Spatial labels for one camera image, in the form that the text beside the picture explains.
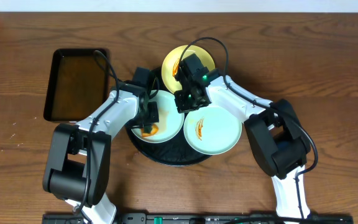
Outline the orange green sponge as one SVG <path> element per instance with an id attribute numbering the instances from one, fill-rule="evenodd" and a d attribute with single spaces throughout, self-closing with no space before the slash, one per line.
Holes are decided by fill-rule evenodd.
<path id="1" fill-rule="evenodd" d="M 144 126 L 140 130 L 141 130 L 142 137 L 150 137 L 150 136 L 155 135 L 159 131 L 159 128 L 156 124 L 150 124 L 150 125 Z"/>

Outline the light green plate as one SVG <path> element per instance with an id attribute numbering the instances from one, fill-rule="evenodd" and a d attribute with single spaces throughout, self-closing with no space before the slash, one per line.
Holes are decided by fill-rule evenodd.
<path id="1" fill-rule="evenodd" d="M 173 138 L 181 130 L 185 115 L 177 111 L 175 97 L 168 91 L 159 90 L 157 95 L 151 99 L 151 102 L 157 103 L 159 122 L 157 132 L 151 133 L 151 136 L 142 134 L 141 129 L 132 129 L 132 134 L 138 139 L 148 143 L 162 143 Z"/>
<path id="2" fill-rule="evenodd" d="M 183 132 L 194 150 L 217 155 L 236 145 L 242 133 L 242 124 L 222 107 L 209 105 L 187 114 Z"/>

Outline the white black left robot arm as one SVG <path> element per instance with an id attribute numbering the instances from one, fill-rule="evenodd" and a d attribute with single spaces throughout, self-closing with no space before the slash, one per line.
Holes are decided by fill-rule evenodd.
<path id="1" fill-rule="evenodd" d="M 59 124 L 52 136 L 42 181 L 46 192 L 66 201 L 86 223 L 113 223 L 116 206 L 106 195 L 111 142 L 128 121 L 150 116 L 154 80 L 119 82 L 107 100 L 74 125 Z"/>

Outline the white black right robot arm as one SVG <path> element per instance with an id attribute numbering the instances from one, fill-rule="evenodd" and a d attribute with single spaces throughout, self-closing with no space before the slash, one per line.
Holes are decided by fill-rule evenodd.
<path id="1" fill-rule="evenodd" d="M 292 105 L 272 102 L 239 86 L 219 70 L 180 68 L 175 74 L 181 90 L 174 93 L 179 112 L 218 105 L 243 122 L 259 167 L 272 178 L 280 217 L 307 219 L 303 176 L 311 138 L 301 127 Z"/>

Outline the black round tray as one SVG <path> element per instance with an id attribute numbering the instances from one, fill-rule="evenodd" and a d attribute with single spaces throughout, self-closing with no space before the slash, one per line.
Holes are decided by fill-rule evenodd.
<path id="1" fill-rule="evenodd" d="M 168 91 L 162 81 L 161 68 L 150 70 L 150 80 L 152 79 L 159 80 L 159 90 Z M 209 155 L 197 152 L 187 143 L 183 132 L 183 126 L 173 138 L 156 144 L 148 143 L 135 137 L 135 134 L 132 134 L 131 130 L 137 128 L 125 127 L 125 129 L 133 145 L 143 155 L 161 164 L 168 166 L 190 166 L 200 163 L 210 157 Z"/>

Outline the black rectangular water tray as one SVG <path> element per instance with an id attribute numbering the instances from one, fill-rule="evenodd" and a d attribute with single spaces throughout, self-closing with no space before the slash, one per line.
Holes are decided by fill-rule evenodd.
<path id="1" fill-rule="evenodd" d="M 108 97 L 109 75 L 94 60 L 95 49 L 57 49 L 53 53 L 44 119 L 77 122 Z"/>

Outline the yellow plate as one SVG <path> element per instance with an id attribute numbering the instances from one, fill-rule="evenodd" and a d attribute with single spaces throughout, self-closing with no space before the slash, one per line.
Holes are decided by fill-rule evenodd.
<path id="1" fill-rule="evenodd" d="M 162 64 L 162 80 L 171 93 L 181 90 L 181 84 L 175 80 L 175 74 L 178 71 L 180 56 L 185 48 L 186 46 L 182 45 L 170 51 Z M 196 56 L 201 60 L 201 63 L 207 67 L 208 70 L 213 70 L 215 68 L 212 56 L 205 49 L 192 45 L 184 53 L 183 59 L 191 54 L 196 54 Z"/>

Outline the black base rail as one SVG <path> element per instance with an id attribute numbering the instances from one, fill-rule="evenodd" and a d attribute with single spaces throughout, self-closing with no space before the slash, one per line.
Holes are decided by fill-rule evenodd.
<path id="1" fill-rule="evenodd" d="M 112 221 L 113 224 L 223 224 L 223 223 L 335 223 L 353 224 L 349 215 L 317 215 L 311 214 L 301 222 L 288 222 L 272 213 L 250 215 L 148 215 L 144 213 L 124 213 Z M 81 215 L 44 214 L 42 224 L 89 223 Z"/>

